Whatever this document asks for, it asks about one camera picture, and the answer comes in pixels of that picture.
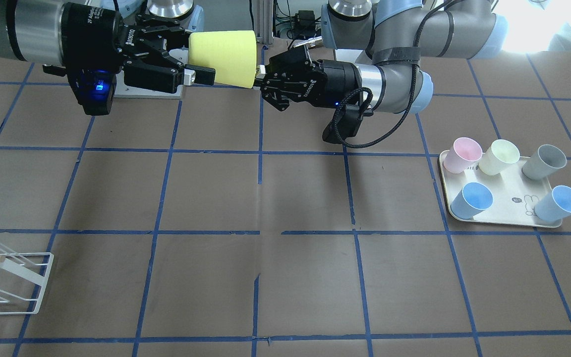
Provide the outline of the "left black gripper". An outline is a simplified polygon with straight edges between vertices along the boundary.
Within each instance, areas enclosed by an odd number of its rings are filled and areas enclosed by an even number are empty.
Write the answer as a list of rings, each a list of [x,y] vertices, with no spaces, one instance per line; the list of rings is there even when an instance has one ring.
[[[360,88],[357,68],[344,61],[312,61],[307,48],[291,48],[258,66],[258,79],[285,78],[285,84],[261,84],[261,97],[279,111],[290,102],[307,102],[315,108],[337,108]]]

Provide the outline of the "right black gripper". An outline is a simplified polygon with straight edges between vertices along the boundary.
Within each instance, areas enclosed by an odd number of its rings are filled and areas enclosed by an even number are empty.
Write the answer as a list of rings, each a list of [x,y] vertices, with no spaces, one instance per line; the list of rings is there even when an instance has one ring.
[[[62,65],[65,74],[124,72],[127,86],[175,93],[179,86],[213,85],[215,68],[175,63],[148,64],[129,56],[160,55],[188,48],[189,20],[137,14],[127,24],[117,11],[67,2],[61,16]]]

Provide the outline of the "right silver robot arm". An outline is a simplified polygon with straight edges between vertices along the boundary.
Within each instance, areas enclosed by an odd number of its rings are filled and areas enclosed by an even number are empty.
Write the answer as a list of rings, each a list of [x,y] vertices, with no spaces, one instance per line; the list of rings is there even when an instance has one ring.
[[[120,72],[127,86],[174,93],[215,83],[213,68],[171,55],[203,27],[192,0],[0,0],[0,58],[43,64],[78,95],[107,92]]]

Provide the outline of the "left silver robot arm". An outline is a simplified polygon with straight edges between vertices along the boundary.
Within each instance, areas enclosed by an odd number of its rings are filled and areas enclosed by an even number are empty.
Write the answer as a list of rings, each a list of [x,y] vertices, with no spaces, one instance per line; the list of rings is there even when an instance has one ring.
[[[357,50],[355,62],[311,59],[300,45],[269,59],[255,81],[264,100],[283,111],[291,102],[337,108],[351,91],[368,88],[371,109],[418,113],[433,95],[421,59],[490,59],[509,30],[489,0],[447,0],[433,13],[421,0],[330,0],[321,9],[326,48]]]

